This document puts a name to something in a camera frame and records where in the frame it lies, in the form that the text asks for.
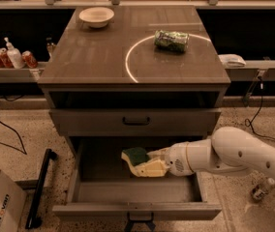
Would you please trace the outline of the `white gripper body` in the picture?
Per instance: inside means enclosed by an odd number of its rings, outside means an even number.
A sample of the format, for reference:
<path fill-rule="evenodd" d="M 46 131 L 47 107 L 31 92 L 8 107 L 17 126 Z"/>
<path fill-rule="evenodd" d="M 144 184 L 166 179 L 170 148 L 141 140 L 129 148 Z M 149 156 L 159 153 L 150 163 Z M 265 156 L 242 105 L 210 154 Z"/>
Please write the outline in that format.
<path fill-rule="evenodd" d="M 188 142 L 176 143 L 168 147 L 165 161 L 168 171 L 174 176 L 189 176 L 191 167 L 187 158 Z"/>

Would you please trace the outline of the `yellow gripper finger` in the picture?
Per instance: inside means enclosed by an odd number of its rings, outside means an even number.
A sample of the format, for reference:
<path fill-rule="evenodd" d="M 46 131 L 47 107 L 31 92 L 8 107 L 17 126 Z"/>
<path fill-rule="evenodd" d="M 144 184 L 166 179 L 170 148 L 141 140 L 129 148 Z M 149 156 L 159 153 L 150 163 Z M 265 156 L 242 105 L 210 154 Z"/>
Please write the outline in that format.
<path fill-rule="evenodd" d="M 148 162 L 136 166 L 129 165 L 131 172 L 137 177 L 163 177 L 169 170 L 169 167 L 161 159 L 152 159 Z"/>
<path fill-rule="evenodd" d="M 168 150 L 169 150 L 169 147 L 155 150 L 155 151 L 150 151 L 147 153 L 147 156 L 150 157 L 151 159 L 154 159 L 154 158 L 163 159 Z"/>

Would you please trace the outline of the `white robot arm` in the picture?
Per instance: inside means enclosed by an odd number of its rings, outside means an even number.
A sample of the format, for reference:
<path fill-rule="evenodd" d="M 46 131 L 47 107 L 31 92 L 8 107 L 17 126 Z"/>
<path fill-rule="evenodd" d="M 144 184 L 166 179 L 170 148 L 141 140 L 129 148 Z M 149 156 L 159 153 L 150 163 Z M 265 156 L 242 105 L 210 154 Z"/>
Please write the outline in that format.
<path fill-rule="evenodd" d="M 235 127 L 222 127 L 206 139 L 156 151 L 132 148 L 123 151 L 121 159 L 137 177 L 189 176 L 199 171 L 241 175 L 254 169 L 275 180 L 275 148 Z"/>

